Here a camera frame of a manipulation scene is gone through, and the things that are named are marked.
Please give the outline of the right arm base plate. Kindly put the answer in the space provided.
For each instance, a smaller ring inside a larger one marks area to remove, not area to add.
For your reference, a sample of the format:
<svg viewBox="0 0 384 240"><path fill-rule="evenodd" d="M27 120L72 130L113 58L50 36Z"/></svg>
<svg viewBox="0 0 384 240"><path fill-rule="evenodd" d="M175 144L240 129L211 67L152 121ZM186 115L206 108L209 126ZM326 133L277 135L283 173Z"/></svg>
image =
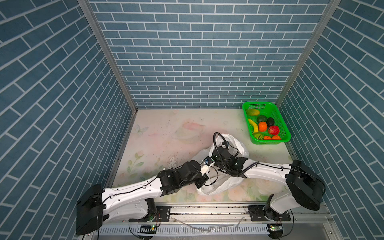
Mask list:
<svg viewBox="0 0 384 240"><path fill-rule="evenodd" d="M252 222L289 222L291 216L288 211L283 214L279 214L271 208L264 210L264 206L261 205L250 205L248 206L248 213Z"/></svg>

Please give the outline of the white plastic bag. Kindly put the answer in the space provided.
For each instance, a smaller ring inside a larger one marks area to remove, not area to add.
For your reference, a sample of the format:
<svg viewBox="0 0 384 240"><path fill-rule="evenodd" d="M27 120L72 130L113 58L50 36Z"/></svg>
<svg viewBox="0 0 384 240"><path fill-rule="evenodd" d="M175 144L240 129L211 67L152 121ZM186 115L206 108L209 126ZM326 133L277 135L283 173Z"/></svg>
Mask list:
<svg viewBox="0 0 384 240"><path fill-rule="evenodd" d="M239 150L238 157L250 157L246 146L238 139L229 134L223 134L223 136L229 144ZM193 157L193 160L203 160L203 157L210 157L214 150L214 145L211 145L209 148L201 150L197 155ZM232 177L224 173L219 173L219 177L213 185L202 186L201 188L197 189L197 192L200 196L213 196L238 186L242 181L243 178Z"/></svg>

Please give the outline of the green custard apple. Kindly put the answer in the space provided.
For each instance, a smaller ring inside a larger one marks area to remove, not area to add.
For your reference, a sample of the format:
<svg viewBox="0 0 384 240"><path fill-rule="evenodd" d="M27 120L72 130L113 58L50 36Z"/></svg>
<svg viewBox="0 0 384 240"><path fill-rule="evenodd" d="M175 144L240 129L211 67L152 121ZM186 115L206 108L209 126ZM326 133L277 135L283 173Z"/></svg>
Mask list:
<svg viewBox="0 0 384 240"><path fill-rule="evenodd" d="M264 135L261 133L254 133L253 136L256 140L264 140Z"/></svg>

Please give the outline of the dark avocado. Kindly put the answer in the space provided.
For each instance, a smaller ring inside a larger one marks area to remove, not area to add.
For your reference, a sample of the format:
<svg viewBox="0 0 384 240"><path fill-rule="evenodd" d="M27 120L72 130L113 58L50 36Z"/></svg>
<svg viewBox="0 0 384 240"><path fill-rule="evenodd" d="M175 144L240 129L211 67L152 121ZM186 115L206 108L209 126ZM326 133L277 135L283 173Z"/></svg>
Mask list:
<svg viewBox="0 0 384 240"><path fill-rule="evenodd" d="M273 118L268 118L267 121L268 128L275 125L275 120Z"/></svg>

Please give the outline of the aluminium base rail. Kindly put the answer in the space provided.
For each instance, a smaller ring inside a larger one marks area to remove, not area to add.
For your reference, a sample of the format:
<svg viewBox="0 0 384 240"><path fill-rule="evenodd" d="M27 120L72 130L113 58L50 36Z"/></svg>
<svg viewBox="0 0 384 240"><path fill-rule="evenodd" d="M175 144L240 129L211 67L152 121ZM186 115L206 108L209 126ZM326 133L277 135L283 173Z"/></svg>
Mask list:
<svg viewBox="0 0 384 240"><path fill-rule="evenodd" d="M299 207L288 211L289 222L252 222L243 203L160 203L170 206L169 222L117 220L103 224L86 240L340 240L325 205L317 212Z"/></svg>

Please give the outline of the green yellow mango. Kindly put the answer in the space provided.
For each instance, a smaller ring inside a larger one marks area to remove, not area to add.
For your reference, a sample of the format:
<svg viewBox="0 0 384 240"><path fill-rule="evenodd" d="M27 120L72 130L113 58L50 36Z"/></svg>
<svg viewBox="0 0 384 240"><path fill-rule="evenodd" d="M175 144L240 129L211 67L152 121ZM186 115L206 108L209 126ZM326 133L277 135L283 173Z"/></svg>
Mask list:
<svg viewBox="0 0 384 240"><path fill-rule="evenodd" d="M246 114L248 116L259 116L260 115L260 111L256 110L256 109L246 109Z"/></svg>

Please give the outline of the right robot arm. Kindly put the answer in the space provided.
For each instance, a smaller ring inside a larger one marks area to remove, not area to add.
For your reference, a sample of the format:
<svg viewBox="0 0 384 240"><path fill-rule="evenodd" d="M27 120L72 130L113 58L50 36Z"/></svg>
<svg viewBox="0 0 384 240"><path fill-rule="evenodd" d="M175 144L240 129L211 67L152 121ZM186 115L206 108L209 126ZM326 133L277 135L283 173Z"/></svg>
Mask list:
<svg viewBox="0 0 384 240"><path fill-rule="evenodd" d="M216 167L232 177L267 180L285 186L284 191L270 195L263 208L269 219L298 207L312 211L320 209L326 186L301 161L283 165L261 163L233 156L226 147L215 147L212 159Z"/></svg>

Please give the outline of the yellow banana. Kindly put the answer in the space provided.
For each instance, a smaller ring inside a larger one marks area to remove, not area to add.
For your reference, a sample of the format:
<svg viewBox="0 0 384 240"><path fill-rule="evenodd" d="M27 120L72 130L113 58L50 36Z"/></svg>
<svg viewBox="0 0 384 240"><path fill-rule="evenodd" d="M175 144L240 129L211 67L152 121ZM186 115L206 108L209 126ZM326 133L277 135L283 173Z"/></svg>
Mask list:
<svg viewBox="0 0 384 240"><path fill-rule="evenodd" d="M253 120L251 120L251 119L248 119L248 122L249 122L250 126L253 127L253 134L258 133L258 132L259 132L258 124L255 123L255 122L254 122Z"/></svg>

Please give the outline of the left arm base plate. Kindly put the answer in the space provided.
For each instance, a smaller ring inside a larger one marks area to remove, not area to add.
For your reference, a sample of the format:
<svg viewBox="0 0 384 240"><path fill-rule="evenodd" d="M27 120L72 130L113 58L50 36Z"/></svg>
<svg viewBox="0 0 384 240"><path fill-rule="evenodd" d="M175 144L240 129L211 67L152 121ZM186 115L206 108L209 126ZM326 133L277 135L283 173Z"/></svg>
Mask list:
<svg viewBox="0 0 384 240"><path fill-rule="evenodd" d="M171 215L170 206L156 206L154 208L148 209L146 216L142 218L144 222L169 222Z"/></svg>

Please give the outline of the green plastic basket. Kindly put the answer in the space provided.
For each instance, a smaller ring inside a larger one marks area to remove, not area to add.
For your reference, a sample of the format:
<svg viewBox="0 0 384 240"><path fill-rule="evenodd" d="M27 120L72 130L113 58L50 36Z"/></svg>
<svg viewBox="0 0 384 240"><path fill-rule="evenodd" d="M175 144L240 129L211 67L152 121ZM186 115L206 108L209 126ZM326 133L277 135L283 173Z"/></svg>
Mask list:
<svg viewBox="0 0 384 240"><path fill-rule="evenodd" d="M291 133L275 104L246 102L242 109L253 144L277 145L291 139Z"/></svg>

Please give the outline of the red apple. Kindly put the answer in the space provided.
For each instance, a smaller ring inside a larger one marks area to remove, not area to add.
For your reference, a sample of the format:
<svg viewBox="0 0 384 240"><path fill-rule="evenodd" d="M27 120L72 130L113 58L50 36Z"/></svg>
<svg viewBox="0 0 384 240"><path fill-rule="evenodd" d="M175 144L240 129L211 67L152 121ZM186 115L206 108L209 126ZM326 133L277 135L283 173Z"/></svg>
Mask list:
<svg viewBox="0 0 384 240"><path fill-rule="evenodd" d="M268 128L268 133L270 135L276 136L276 135L278 135L280 133L280 128L278 126L275 126L275 125L270 126Z"/></svg>

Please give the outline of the dark green cucumber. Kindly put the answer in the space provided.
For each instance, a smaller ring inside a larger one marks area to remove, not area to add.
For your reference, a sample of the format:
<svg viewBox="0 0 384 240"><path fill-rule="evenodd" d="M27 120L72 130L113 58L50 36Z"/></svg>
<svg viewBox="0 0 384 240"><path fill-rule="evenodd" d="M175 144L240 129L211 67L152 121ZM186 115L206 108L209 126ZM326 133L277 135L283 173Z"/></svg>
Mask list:
<svg viewBox="0 0 384 240"><path fill-rule="evenodd" d="M257 123L266 122L267 120L268 120L268 118L264 115L260 115L257 117Z"/></svg>

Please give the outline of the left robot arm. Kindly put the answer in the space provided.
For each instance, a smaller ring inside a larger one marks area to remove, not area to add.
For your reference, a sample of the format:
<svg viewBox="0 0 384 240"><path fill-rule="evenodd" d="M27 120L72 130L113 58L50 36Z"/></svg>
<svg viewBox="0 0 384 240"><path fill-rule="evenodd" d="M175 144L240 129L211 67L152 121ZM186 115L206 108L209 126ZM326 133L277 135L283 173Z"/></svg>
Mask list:
<svg viewBox="0 0 384 240"><path fill-rule="evenodd" d="M191 184L201 188L209 179L209 170L209 165L191 160L136 184L106 189L100 184L91 186L77 201L76 235L90 234L117 220L148 222L157 214L156 198Z"/></svg>

